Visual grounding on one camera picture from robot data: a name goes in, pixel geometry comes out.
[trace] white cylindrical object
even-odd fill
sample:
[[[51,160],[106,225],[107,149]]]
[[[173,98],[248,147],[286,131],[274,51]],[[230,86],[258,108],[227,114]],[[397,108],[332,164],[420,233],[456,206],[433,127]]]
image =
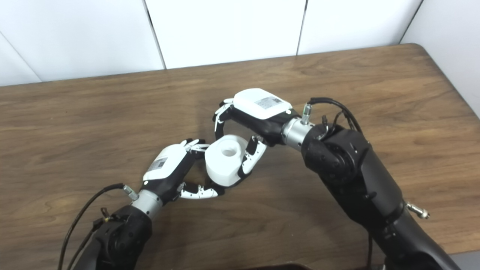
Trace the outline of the white cylindrical object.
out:
[[[210,145],[205,151],[205,163],[208,176],[213,182],[229,187],[240,180],[237,172],[247,144],[240,136],[225,135]]]

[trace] black cable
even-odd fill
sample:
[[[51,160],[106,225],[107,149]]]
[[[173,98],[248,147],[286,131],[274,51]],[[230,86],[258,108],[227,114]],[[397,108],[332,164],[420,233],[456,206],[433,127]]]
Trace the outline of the black cable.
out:
[[[368,255],[367,255],[367,270],[372,268],[372,253],[373,253],[373,239],[372,235],[368,234]]]
[[[345,111],[345,113],[348,115],[347,117],[347,120],[350,119],[352,122],[353,122],[353,125],[355,126],[355,129],[362,133],[362,130],[360,128],[360,125],[357,121],[357,119],[355,119],[355,116],[353,116],[353,113],[350,112],[350,110],[345,107],[345,105],[343,105],[342,103],[332,99],[332,98],[310,98],[310,101],[307,102],[308,104],[317,104],[317,103],[328,103],[328,104],[333,104],[339,108],[341,108],[343,111]]]
[[[63,244],[62,244],[61,251],[60,251],[59,265],[58,265],[58,268],[57,268],[58,270],[61,270],[61,268],[62,268],[63,258],[65,257],[65,250],[67,249],[67,244],[68,244],[68,240],[70,239],[70,235],[72,234],[73,229],[77,225],[78,220],[80,220],[80,218],[85,213],[87,208],[93,203],[93,201],[95,201],[95,199],[97,199],[100,195],[104,194],[105,192],[107,192],[109,190],[113,190],[113,189],[123,189],[124,186],[125,186],[125,184],[118,183],[118,184],[112,184],[112,185],[109,185],[109,186],[106,186],[106,187],[102,188],[99,192],[97,192],[95,195],[93,195],[93,197],[91,197],[90,200],[88,200],[88,202],[84,205],[82,210],[80,210],[77,217],[73,220],[73,223],[70,226],[70,229],[68,230],[67,235],[65,236],[65,239],[63,240]]]
[[[90,232],[87,234],[87,236],[85,237],[85,239],[82,241],[82,243],[80,244],[80,246],[78,247],[77,251],[75,252],[75,254],[73,255],[72,257],[72,260],[70,261],[70,263],[68,264],[68,267],[67,267],[67,270],[70,270],[73,266],[73,263],[75,262],[75,260],[77,259],[78,255],[80,254],[80,252],[83,250],[83,248],[85,247],[85,245],[88,243],[88,240],[90,240],[90,237],[92,237],[92,234],[93,232],[95,231],[95,228],[92,228],[90,230]]]
[[[332,133],[335,131],[335,127],[336,127],[336,122],[338,121],[338,117],[340,116],[340,114],[344,114],[344,111],[341,110],[340,112],[338,112],[336,115],[335,115],[335,118],[333,119],[333,124],[332,124]]]

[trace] white fingertip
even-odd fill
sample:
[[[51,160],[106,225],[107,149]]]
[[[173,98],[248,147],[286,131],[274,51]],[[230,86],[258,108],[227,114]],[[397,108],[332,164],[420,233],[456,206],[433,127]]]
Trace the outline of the white fingertip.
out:
[[[190,193],[188,191],[182,190],[180,194],[180,198],[192,199],[192,200],[208,199],[208,198],[214,198],[217,196],[218,196],[218,193],[214,189],[209,188],[207,190],[204,190],[204,187],[202,187],[201,185],[198,186],[198,193]]]

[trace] hole in white object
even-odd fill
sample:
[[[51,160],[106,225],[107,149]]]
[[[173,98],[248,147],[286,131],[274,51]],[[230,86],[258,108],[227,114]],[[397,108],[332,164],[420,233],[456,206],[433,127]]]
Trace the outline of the hole in white object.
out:
[[[226,157],[233,157],[237,153],[237,148],[234,146],[223,146],[222,147],[222,154]]]

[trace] label sticker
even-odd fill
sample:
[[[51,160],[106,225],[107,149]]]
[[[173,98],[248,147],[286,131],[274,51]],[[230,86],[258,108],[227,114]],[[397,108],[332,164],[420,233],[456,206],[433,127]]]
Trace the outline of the label sticker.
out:
[[[167,162],[168,157],[162,157],[157,160],[155,160],[152,165],[150,165],[150,168],[148,168],[147,172],[153,171],[153,170],[159,170],[163,167],[163,164]]]
[[[275,105],[278,105],[280,103],[283,103],[283,101],[279,100],[277,97],[269,96],[266,98],[263,98],[261,100],[257,100],[255,104],[258,106],[262,107],[264,110],[271,108]]]

